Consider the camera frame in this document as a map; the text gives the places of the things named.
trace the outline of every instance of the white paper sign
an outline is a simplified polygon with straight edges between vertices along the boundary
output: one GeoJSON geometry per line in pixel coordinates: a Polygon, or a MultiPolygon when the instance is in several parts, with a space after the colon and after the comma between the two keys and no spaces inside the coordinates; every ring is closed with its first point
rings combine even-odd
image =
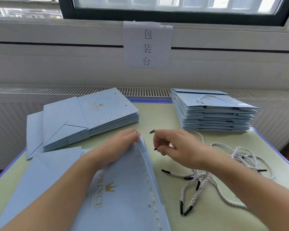
{"type": "Polygon", "coordinates": [[[123,23],[124,62],[130,67],[165,68],[169,63],[172,26],[155,22],[123,23]]]}

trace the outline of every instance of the hand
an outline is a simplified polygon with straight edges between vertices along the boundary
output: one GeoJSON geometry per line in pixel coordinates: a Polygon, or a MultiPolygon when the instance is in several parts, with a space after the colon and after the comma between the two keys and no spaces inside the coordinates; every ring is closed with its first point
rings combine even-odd
{"type": "Polygon", "coordinates": [[[212,157],[212,149],[185,130],[156,130],[153,144],[162,155],[170,156],[187,168],[205,170],[212,157]]]}
{"type": "Polygon", "coordinates": [[[109,163],[116,161],[128,147],[140,140],[139,134],[134,128],[119,131],[105,143],[93,149],[89,154],[99,169],[105,168],[109,163]]]}

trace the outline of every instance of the blue table edge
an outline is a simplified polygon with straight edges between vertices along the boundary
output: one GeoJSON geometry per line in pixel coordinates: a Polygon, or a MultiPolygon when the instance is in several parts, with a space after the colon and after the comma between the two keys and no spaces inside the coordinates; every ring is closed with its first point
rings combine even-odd
{"type": "MultiPolygon", "coordinates": [[[[141,99],[141,98],[131,98],[129,99],[131,102],[134,103],[158,103],[158,104],[170,104],[172,103],[172,100],[169,99],[141,99]]],[[[253,131],[255,131],[282,159],[284,159],[284,161],[286,161],[289,164],[289,161],[275,148],[273,147],[261,134],[259,134],[258,131],[256,131],[255,128],[251,127],[251,129],[253,131]]],[[[18,160],[18,158],[26,151],[26,148],[8,165],[8,167],[6,167],[5,170],[2,171],[2,173],[0,173],[0,178],[2,177],[2,175],[5,174],[6,171],[8,171],[8,169],[15,163],[16,160],[18,160]]]]}

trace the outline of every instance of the white twisted rope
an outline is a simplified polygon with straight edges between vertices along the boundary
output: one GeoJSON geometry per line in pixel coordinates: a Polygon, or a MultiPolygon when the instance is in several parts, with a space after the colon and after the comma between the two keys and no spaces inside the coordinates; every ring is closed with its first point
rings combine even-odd
{"type": "Polygon", "coordinates": [[[203,104],[203,101],[202,101],[201,99],[203,99],[203,98],[205,98],[205,97],[214,97],[214,98],[220,99],[220,100],[230,100],[230,101],[234,102],[235,104],[238,104],[238,102],[237,102],[235,99],[226,98],[226,97],[225,97],[225,98],[221,98],[221,97],[214,96],[214,95],[203,95],[203,96],[201,96],[201,97],[199,97],[199,98],[197,99],[197,102],[203,104]]]}
{"type": "MultiPolygon", "coordinates": [[[[201,137],[201,141],[204,144],[204,137],[202,134],[200,134],[197,131],[190,131],[190,132],[194,132],[197,133],[200,137],[201,137]]],[[[269,168],[270,172],[271,172],[271,179],[275,180],[276,179],[276,174],[273,170],[273,168],[269,165],[269,163],[267,163],[263,158],[254,155],[254,153],[252,151],[250,151],[247,148],[244,147],[236,147],[235,149],[232,149],[231,147],[228,147],[225,144],[222,143],[212,143],[210,145],[210,148],[212,148],[213,146],[220,146],[220,147],[224,147],[229,149],[230,151],[232,151],[232,154],[229,155],[232,159],[235,159],[236,161],[242,163],[244,166],[258,172],[259,174],[261,174],[260,171],[261,170],[259,167],[259,162],[258,160],[261,160],[263,163],[265,163],[265,165],[269,168]],[[242,153],[239,153],[239,150],[244,150],[247,151],[249,154],[244,155],[242,153]]],[[[207,184],[207,182],[211,179],[211,182],[214,184],[214,186],[216,187],[216,190],[218,191],[218,194],[220,195],[220,197],[228,204],[235,206],[235,207],[241,207],[241,208],[247,208],[243,203],[238,203],[238,202],[233,202],[229,199],[227,199],[223,193],[220,190],[220,187],[217,183],[217,181],[212,177],[212,174],[210,172],[202,172],[199,173],[198,170],[192,169],[193,172],[192,173],[188,173],[188,174],[177,174],[177,173],[173,173],[170,171],[165,171],[162,169],[163,172],[168,173],[172,176],[175,177],[181,177],[187,180],[190,180],[185,186],[182,187],[181,190],[181,201],[180,201],[180,213],[181,215],[186,216],[189,211],[191,211],[191,209],[193,208],[193,205],[196,201],[196,199],[198,198],[198,196],[201,194],[201,191],[203,190],[204,186],[207,184]],[[197,187],[196,187],[196,193],[194,194],[192,200],[189,203],[189,207],[187,208],[187,210],[185,210],[185,212],[183,212],[183,202],[184,202],[184,192],[185,189],[189,186],[191,186],[192,184],[194,184],[194,182],[198,181],[197,187]]]]}

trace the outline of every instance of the stack of paper bags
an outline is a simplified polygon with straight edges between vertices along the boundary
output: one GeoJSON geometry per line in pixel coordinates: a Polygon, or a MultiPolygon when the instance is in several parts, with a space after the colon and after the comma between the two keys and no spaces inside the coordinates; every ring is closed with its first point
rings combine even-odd
{"type": "MultiPolygon", "coordinates": [[[[74,230],[170,231],[143,137],[98,171],[74,220],[74,230]]],[[[90,149],[37,154],[0,216],[0,228],[30,205],[90,149]]]]}
{"type": "Polygon", "coordinates": [[[246,132],[257,113],[222,91],[174,88],[170,95],[184,130],[246,132]]]}
{"type": "Polygon", "coordinates": [[[44,105],[27,117],[27,159],[139,121],[139,110],[118,89],[44,105]]]}

